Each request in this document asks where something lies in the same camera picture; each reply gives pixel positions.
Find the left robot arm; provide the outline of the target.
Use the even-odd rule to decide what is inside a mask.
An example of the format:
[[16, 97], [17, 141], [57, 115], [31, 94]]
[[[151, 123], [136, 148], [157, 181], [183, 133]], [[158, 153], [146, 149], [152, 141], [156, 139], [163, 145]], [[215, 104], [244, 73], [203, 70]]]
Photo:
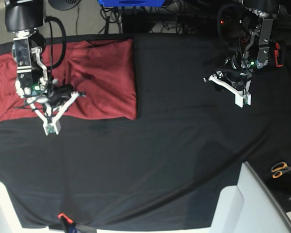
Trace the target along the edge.
[[[246, 86], [252, 76], [268, 64], [272, 27], [279, 8], [278, 0], [243, 0], [224, 4], [218, 10], [218, 35], [230, 54], [215, 72], [220, 81], [243, 95], [248, 93]], [[227, 10], [233, 10], [238, 21], [239, 33], [232, 40], [226, 40], [222, 33]]]

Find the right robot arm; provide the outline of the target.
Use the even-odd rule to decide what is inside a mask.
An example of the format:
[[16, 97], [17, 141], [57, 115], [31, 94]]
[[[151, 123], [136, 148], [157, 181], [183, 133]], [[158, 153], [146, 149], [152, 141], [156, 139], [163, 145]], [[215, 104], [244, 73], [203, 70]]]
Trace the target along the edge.
[[[43, 0], [6, 0], [5, 27], [14, 33], [12, 56], [16, 62], [16, 93], [26, 99], [25, 105], [39, 103], [44, 109], [57, 109], [72, 96], [70, 84], [58, 85], [52, 71], [63, 62], [66, 53], [66, 32], [63, 23], [45, 13]], [[42, 61], [46, 40], [39, 28], [55, 22], [62, 32], [62, 52], [57, 62], [47, 66]]]

